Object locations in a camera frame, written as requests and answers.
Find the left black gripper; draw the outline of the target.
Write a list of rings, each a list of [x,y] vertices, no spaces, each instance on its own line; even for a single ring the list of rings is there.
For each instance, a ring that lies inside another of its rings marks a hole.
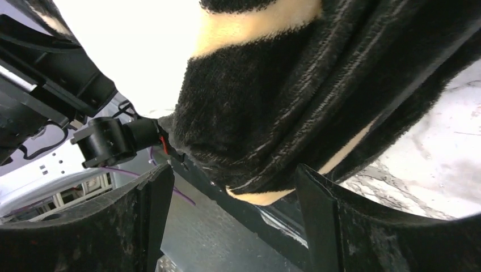
[[[43,127],[78,129],[117,94],[114,83],[67,40],[43,34],[1,16],[1,164]],[[179,162],[167,132],[156,119],[121,123],[98,117],[70,140],[85,159],[84,168],[113,167],[132,160],[145,148],[162,145]]]

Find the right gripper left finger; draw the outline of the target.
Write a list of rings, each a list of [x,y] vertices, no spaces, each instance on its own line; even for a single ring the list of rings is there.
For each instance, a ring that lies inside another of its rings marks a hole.
[[[174,173],[159,165],[132,182],[36,222],[1,226],[2,271],[154,271]]]

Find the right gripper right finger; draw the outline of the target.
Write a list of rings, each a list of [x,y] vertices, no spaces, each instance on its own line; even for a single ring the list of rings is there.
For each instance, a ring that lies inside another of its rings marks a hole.
[[[409,214],[305,165],[294,180],[312,271],[480,270],[480,215],[440,220]]]

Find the black floral plush pillowcase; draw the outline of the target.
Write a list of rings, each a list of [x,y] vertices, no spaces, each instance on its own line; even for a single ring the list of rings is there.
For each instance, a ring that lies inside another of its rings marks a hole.
[[[344,181],[480,57],[479,1],[198,1],[174,111],[156,119],[229,196],[267,206],[306,164]],[[79,43],[55,1],[12,1]]]

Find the white pillow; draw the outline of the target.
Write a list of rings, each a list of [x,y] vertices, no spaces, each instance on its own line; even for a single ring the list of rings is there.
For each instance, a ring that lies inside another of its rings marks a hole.
[[[198,1],[55,1],[119,93],[147,118],[171,114],[200,30]]]

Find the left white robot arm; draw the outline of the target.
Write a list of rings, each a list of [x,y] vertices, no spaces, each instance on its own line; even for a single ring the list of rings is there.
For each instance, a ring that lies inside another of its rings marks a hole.
[[[140,150],[162,145],[174,154],[157,121],[131,103],[99,116],[116,92],[80,46],[1,15],[1,164],[18,150],[28,162],[1,177],[2,216],[115,170]]]

